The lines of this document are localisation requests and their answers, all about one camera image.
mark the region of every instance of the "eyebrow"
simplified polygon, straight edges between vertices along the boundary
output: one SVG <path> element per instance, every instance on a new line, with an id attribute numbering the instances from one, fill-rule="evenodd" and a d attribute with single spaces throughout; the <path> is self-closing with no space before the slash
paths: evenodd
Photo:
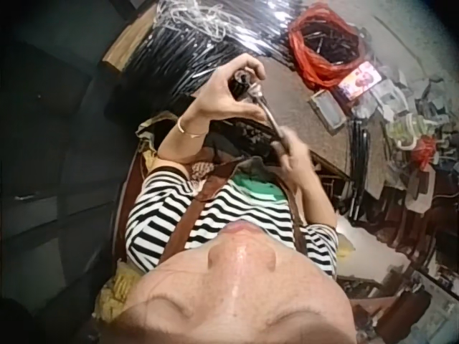
<path id="1" fill-rule="evenodd" d="M 171 304 L 177 311 L 179 311 L 181 315 L 183 315 L 186 318 L 190 318 L 192 315 L 192 311 L 189 307 L 168 295 L 155 295 L 152 298 L 148 299 L 148 303 L 157 300 L 166 301 L 167 303 Z"/>
<path id="2" fill-rule="evenodd" d="M 293 311 L 288 311 L 288 312 L 283 312 L 280 313 L 279 315 L 276 315 L 272 320 L 268 320 L 266 322 L 267 327 L 272 327 L 279 325 L 280 323 L 283 323 L 292 317 L 298 317 L 299 315 L 317 315 L 319 317 L 322 316 L 320 312 L 317 312 L 316 310 L 312 310 L 311 308 L 304 308 L 300 310 L 293 310 Z"/>

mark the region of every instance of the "apron strap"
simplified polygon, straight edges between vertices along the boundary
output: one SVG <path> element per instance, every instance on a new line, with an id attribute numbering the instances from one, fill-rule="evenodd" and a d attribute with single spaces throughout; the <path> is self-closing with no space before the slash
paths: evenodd
<path id="1" fill-rule="evenodd" d="M 290 213 L 292 215 L 292 223 L 293 223 L 293 241 L 295 244 L 295 248 L 298 252 L 308 256 L 306 251 L 306 240 L 304 238 L 303 233 L 301 232 L 301 224 L 303 220 L 301 220 L 300 212 L 298 210 L 298 205 L 295 200 L 295 194 L 293 190 L 284 182 L 284 180 L 278 175 L 276 175 L 276 181 L 278 182 L 279 187 L 284 191 L 285 196 L 287 197 L 288 206 L 290 207 Z"/>
<path id="2" fill-rule="evenodd" d="M 214 198 L 214 195 L 228 182 L 241 159 L 224 163 L 217 166 L 209 175 L 202 186 L 202 190 L 194 197 L 191 204 L 186 209 L 184 215 L 180 218 L 179 223 L 172 232 L 169 241 L 164 247 L 158 264 L 165 262 L 175 254 L 185 249 L 186 241 L 194 227 L 199 215 L 204 210 L 206 202 Z"/>
<path id="3" fill-rule="evenodd" d="M 199 215 L 204 210 L 206 202 L 214 198 L 218 191 L 220 191 L 232 177 L 236 167 L 244 160 L 245 159 L 238 159 L 236 161 L 224 163 L 220 166 L 217 166 L 211 172 L 207 180 L 204 182 L 202 190 L 193 198 L 184 215 L 177 223 L 175 230 L 172 232 L 171 237 L 169 238 L 169 241 L 164 248 L 164 252 L 161 255 L 158 264 L 164 263 L 167 259 L 179 252 L 182 252 L 185 249 L 186 241 L 188 240 L 191 230 L 199 218 Z M 293 191 L 287 186 L 287 184 L 282 180 L 282 178 L 277 174 L 276 181 L 287 197 L 288 205 L 290 207 L 293 222 L 293 240 L 295 248 L 298 252 L 307 255 L 306 241 L 303 233 L 301 232 L 302 221 L 298 206 L 295 201 L 295 195 Z"/>

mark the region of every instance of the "lip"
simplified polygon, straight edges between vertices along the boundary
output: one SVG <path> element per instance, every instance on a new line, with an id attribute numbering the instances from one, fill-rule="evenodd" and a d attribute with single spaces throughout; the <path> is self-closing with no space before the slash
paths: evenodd
<path id="1" fill-rule="evenodd" d="M 264 231 L 256 224 L 245 220 L 238 220 L 227 224 L 220 230 L 219 234 L 236 234 L 241 231 L 248 231 L 254 234 L 264 233 Z"/>

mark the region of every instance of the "wrist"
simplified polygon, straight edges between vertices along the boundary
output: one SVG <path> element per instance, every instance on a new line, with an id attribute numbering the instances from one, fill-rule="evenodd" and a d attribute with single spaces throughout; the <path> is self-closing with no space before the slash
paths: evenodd
<path id="1" fill-rule="evenodd" d="M 191 104 L 180 119 L 183 130 L 192 135 L 205 135 L 209 132 L 210 119 L 203 116 L 198 109 Z"/>
<path id="2" fill-rule="evenodd" d="M 317 192 L 317 190 L 322 189 L 321 179 L 314 171 L 308 173 L 308 175 L 303 178 L 300 185 L 298 186 L 305 194 L 314 194 Z"/>

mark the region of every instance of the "nose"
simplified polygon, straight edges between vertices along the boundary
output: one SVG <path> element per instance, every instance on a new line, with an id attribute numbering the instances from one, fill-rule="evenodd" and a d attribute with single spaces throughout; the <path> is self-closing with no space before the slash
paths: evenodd
<path id="1" fill-rule="evenodd" d="M 208 269 L 226 289 L 253 285 L 253 279 L 275 271 L 276 254 L 267 234 L 239 229 L 222 234 L 208 253 Z"/>

